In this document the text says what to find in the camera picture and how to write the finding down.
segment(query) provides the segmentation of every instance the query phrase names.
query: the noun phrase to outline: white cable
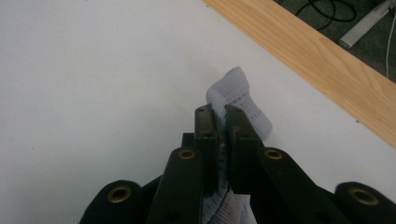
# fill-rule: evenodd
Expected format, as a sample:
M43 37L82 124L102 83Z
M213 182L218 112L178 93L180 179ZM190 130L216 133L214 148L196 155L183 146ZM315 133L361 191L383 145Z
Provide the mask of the white cable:
M395 8L396 8L396 1L393 1L393 5L394 5ZM389 50L390 50L390 40L391 40L391 38L392 38L393 29L395 28L395 22L396 22L396 15L393 16L392 28L390 29L390 34L389 34L389 39L388 39L387 61L386 61L387 79L389 79Z

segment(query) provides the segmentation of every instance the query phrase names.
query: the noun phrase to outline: white table surface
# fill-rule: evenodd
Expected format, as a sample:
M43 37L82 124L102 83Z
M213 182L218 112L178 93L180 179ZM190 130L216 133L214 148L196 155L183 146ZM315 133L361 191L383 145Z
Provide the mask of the white table surface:
M5 0L0 39L1 223L62 223L110 182L145 185L238 65L265 145L325 189L396 201L396 151L199 0Z

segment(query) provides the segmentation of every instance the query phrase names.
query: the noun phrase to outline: cloth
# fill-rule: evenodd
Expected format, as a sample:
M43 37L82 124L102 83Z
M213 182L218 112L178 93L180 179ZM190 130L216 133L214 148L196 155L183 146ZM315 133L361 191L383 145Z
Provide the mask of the cloth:
M262 141L273 129L271 121L250 98L248 80L240 67L235 67L211 86L206 92L206 101L212 105L223 131L226 128L226 105L242 109ZM204 197L202 223L248 223L248 196L227 192L227 188L227 149L222 147L219 150L219 190Z

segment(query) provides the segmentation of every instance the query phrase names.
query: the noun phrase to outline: wooden plank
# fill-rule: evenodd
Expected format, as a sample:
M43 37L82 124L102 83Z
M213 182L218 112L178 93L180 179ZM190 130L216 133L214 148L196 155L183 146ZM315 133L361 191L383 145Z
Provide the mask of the wooden plank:
M396 149L396 85L272 0L204 0Z

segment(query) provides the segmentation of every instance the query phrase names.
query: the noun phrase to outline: dark floor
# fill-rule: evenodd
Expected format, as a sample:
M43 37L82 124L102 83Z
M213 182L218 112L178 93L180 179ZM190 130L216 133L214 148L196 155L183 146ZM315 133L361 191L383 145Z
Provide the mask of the dark floor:
M307 0L280 0L280 5L295 14ZM320 32L326 35L330 40L337 42L354 24L369 13L375 6L380 3L376 0L345 0L352 5L357 11L357 17L350 22L333 21L327 28ZM318 0L318 8L332 14L332 7L329 0ZM352 10L344 5L335 2L336 18L347 19L353 16ZM329 19L319 15L311 6L305 8L299 18L308 23L310 26L318 29L328 22ZM376 26L373 27L361 40L359 40L352 49L348 51L355 55L369 66L373 67L380 74L386 74L386 54L390 28L393 22L393 15L388 13ZM393 31L390 42L389 52L389 79L396 82L396 27Z

